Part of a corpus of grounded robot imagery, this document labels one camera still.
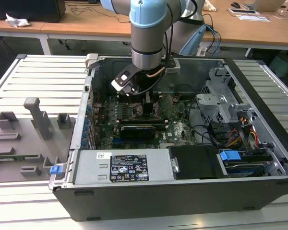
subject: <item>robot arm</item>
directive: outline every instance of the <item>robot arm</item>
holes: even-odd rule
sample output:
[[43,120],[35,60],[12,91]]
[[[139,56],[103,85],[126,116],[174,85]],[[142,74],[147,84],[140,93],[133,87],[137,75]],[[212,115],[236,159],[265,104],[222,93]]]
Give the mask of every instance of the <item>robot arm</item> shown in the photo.
[[[200,9],[203,7],[204,0],[191,1],[193,5],[189,3],[189,0],[187,3],[194,6],[195,1],[200,1],[202,2]],[[129,16],[131,21],[132,64],[115,77],[111,83],[112,86],[127,96],[149,91],[161,80],[165,70],[165,65],[161,64],[164,33],[181,19],[183,14],[190,15],[189,10],[186,10],[186,0],[101,0],[101,4],[107,10]],[[196,11],[193,10],[193,12],[191,16],[198,20]],[[190,17],[185,17],[185,19],[192,21]],[[202,23],[195,26],[195,31],[198,31]],[[178,44],[178,46],[174,45],[175,52],[183,55],[192,54],[190,50],[198,46],[203,36],[194,37],[194,32],[192,32],[192,36],[189,37],[189,34],[188,28],[185,41],[185,38],[179,38],[179,34],[173,37],[174,43]],[[134,84],[141,88],[140,93],[136,92]]]
[[185,0],[101,0],[104,8],[129,16],[132,63],[151,70],[161,63],[164,32],[185,10]]

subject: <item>power supply label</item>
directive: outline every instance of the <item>power supply label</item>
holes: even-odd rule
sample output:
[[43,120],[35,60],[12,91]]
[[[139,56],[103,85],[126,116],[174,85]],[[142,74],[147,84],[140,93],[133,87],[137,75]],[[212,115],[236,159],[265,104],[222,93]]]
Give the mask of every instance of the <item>power supply label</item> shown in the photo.
[[111,182],[149,181],[146,155],[111,156]]

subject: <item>aluminum profile table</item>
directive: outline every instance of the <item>aluminum profile table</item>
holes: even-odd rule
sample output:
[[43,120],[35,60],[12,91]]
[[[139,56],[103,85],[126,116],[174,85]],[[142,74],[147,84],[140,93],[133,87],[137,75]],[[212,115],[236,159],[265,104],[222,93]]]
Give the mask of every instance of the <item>aluminum profile table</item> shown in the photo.
[[[22,105],[26,97],[32,96],[40,98],[40,107],[49,116],[67,112],[76,117],[85,78],[84,62],[85,57],[79,56],[28,55],[15,60],[0,80],[0,111],[15,111],[17,117],[30,117]],[[288,100],[288,90],[269,69],[254,61],[236,63],[271,109],[277,105],[288,106],[280,101]],[[284,111],[282,108],[275,113],[288,128],[288,109]],[[50,228],[288,230],[288,195],[257,211],[75,222],[48,189],[48,181],[0,184],[0,230]]]

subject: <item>black plastic cover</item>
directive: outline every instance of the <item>black plastic cover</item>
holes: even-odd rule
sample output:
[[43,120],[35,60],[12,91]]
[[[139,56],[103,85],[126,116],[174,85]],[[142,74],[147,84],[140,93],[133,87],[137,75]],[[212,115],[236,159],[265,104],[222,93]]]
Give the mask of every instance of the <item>black plastic cover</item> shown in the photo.
[[176,158],[179,172],[175,179],[215,179],[223,178],[220,163],[213,146],[187,145],[170,146],[169,155]]

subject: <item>blue clip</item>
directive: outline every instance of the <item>blue clip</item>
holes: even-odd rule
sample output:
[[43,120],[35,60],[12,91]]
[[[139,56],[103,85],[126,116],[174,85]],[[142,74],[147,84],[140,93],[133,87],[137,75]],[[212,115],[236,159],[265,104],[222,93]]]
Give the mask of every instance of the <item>blue clip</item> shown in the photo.
[[223,161],[240,161],[241,156],[239,155],[238,151],[235,150],[227,150],[220,153],[221,159]]
[[62,174],[63,174],[63,166],[53,165],[50,168],[50,175],[62,175]]

